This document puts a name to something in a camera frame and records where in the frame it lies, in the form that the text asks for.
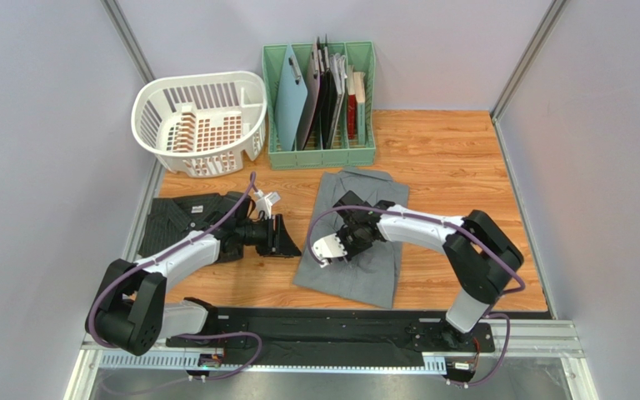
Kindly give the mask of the grey long sleeve shirt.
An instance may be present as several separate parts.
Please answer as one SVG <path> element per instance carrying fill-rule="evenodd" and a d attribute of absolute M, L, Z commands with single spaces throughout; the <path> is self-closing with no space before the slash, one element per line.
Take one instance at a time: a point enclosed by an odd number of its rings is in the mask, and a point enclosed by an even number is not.
<path fill-rule="evenodd" d="M 359 205 L 386 208 L 389 203 L 406 206 L 409 187 L 387 172 L 345 167 L 325 172 L 319 185 L 312 219 L 330 208 Z M 310 236 L 315 243 L 336 234 L 347 254 L 321 267 L 310 252 L 303 254 L 294 276 L 297 286 L 339 296 L 380 308 L 391 308 L 401 270 L 403 245 L 380 239 L 374 226 L 361 227 L 367 211 L 331 212 L 319 219 Z"/>

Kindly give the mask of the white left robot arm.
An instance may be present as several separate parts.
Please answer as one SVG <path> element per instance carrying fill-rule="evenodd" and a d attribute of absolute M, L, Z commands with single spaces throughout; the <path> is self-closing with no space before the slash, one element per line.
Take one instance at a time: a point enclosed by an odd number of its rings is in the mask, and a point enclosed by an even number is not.
<path fill-rule="evenodd" d="M 301 252 L 272 207 L 277 192 L 156 198 L 138 260 L 109 264 L 84 328 L 97 343 L 135 356 L 160 339 L 208 342 L 220 335 L 218 309 L 195 297 L 168 303 L 168 292 L 197 270 L 243 259 L 295 258 Z"/>

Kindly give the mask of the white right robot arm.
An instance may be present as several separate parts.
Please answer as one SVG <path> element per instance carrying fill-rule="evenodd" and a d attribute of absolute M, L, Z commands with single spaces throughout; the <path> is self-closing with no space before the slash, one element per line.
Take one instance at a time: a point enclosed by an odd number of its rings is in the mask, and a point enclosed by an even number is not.
<path fill-rule="evenodd" d="M 354 192 L 347 192 L 332 210 L 342 226 L 312 245 L 323 265 L 349 261 L 375 243 L 410 243 L 444 255 L 461 287 L 445 317 L 455 333 L 470 333 L 511 281 L 524 287 L 518 276 L 522 252 L 483 211 L 438 216 L 388 200 L 371 205 Z"/>

